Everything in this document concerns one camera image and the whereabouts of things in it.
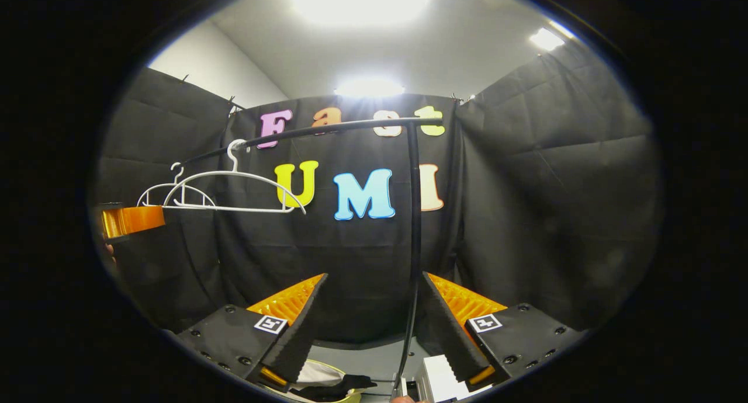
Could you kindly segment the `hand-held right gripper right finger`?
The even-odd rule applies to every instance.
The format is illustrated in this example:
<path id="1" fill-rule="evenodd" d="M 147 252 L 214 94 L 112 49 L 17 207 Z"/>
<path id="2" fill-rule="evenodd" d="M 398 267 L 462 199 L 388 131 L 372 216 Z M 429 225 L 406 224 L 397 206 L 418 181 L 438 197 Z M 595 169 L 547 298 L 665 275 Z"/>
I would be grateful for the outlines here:
<path id="1" fill-rule="evenodd" d="M 421 302 L 452 374 L 469 391 L 527 376 L 588 334 L 534 305 L 498 304 L 428 272 L 422 273 Z"/>

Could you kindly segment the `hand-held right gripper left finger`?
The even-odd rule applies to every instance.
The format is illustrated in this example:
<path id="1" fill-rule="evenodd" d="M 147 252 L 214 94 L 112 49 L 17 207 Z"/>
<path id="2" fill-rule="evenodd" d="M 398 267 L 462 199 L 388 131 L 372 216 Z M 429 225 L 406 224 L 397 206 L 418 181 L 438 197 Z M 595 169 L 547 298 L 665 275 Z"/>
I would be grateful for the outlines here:
<path id="1" fill-rule="evenodd" d="M 176 341 L 219 370 L 287 392 L 316 338 L 317 303 L 327 280 L 328 273 L 320 273 L 249 307 L 224 305 L 176 334 Z"/>

